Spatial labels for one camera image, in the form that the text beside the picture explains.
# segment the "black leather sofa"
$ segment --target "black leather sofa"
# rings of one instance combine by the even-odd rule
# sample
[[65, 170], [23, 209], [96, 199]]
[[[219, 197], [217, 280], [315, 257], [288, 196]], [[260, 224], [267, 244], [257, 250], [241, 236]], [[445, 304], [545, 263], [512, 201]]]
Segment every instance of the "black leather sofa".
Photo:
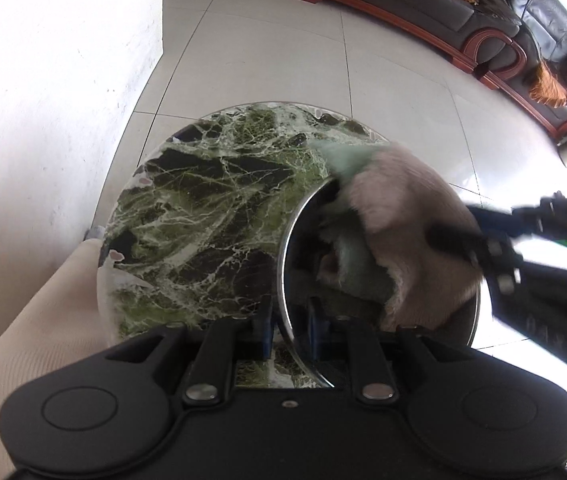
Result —
[[[523, 24], [515, 41], [525, 52], [525, 64], [521, 71], [508, 78], [493, 78], [492, 83], [515, 92], [525, 102], [531, 113], [537, 113], [556, 129], [554, 137], [559, 140], [567, 134], [567, 105], [552, 108], [533, 101], [529, 88], [539, 65], [539, 54], [548, 61], [548, 66], [567, 89], [567, 10], [558, 0], [503, 0], [521, 18]], [[516, 54], [503, 49], [487, 63], [486, 78], [498, 73], [504, 66], [512, 65]]]
[[[552, 138], [560, 140], [567, 134], [567, 106], [549, 108], [528, 96], [530, 76], [539, 59], [535, 58], [536, 50], [527, 41], [532, 41], [528, 22], [534, 11], [532, 6], [526, 6], [526, 0], [478, 0], [477, 5], [464, 0], [334, 1], [367, 12], [429, 42], [448, 53], [455, 66], [473, 73], [489, 88], [503, 89], [533, 115]], [[559, 46], [551, 61], [559, 64], [556, 68], [567, 86], [567, 12], [557, 0], [533, 1], [540, 9], [551, 12], [545, 15], [547, 23], [541, 20], [540, 27]], [[553, 30], [554, 15], [561, 17], [561, 27], [566, 29], [561, 38]], [[536, 33], [539, 27], [534, 24], [532, 27]]]
[[511, 43], [520, 20], [500, 0], [335, 0], [373, 14], [447, 52], [472, 72]]

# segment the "tiled floor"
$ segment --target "tiled floor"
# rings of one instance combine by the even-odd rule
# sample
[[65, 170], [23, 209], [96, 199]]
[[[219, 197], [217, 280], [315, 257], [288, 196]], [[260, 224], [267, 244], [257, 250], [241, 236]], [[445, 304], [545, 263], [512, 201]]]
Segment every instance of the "tiled floor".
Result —
[[[537, 202], [567, 170], [535, 121], [438, 52], [337, 4], [164, 0], [164, 55], [125, 130], [94, 218], [105, 224], [139, 161], [190, 120], [255, 101], [330, 108], [408, 146], [468, 203]], [[567, 390], [567, 366], [492, 319], [476, 348]]]

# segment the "cleaning cloth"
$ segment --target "cleaning cloth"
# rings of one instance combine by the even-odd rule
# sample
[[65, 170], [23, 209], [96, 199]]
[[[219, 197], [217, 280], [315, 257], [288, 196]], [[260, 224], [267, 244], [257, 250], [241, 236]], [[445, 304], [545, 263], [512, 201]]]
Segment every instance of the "cleaning cloth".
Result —
[[435, 170], [399, 144], [312, 146], [340, 184], [336, 200], [324, 207], [320, 236], [332, 251], [318, 280], [382, 303], [382, 330], [440, 327], [476, 293], [481, 272], [433, 250], [425, 231], [443, 222], [479, 232], [472, 213]]

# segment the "pink stain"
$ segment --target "pink stain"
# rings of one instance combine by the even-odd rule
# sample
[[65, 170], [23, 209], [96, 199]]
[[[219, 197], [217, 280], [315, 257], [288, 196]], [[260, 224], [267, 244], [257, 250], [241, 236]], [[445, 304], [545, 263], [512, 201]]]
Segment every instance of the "pink stain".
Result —
[[119, 253], [119, 251], [115, 251], [114, 249], [111, 249], [108, 255], [110, 256], [110, 259], [115, 262], [122, 262], [123, 260], [125, 260], [125, 256]]

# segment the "round marble table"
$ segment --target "round marble table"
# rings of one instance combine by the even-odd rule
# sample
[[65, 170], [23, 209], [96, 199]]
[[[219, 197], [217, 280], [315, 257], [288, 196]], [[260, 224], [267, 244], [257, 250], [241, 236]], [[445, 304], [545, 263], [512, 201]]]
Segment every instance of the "round marble table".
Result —
[[[291, 213], [328, 176], [310, 139], [382, 142], [350, 118], [300, 104], [256, 103], [213, 113], [145, 160], [106, 226], [99, 309], [111, 343], [165, 323], [205, 328], [252, 314], [276, 290]], [[243, 386], [313, 386], [280, 336], [266, 363], [239, 363]]]

